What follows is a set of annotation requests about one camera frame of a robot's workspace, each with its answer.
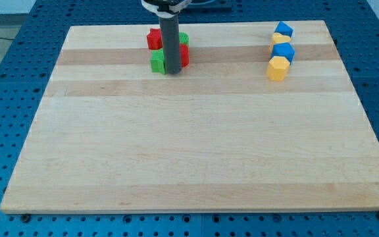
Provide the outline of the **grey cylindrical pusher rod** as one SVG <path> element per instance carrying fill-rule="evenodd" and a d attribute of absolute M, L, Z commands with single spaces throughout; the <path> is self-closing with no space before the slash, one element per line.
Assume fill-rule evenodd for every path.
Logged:
<path fill-rule="evenodd" d="M 160 18 L 159 26 L 163 43 L 164 63 L 168 74 L 178 74 L 181 69 L 178 15 Z"/>

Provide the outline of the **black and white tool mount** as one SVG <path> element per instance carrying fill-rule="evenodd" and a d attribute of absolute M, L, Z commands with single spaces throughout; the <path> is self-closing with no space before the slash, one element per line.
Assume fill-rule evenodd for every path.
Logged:
<path fill-rule="evenodd" d="M 141 0 L 141 5 L 160 18 L 172 18 L 191 4 L 192 0 Z"/>

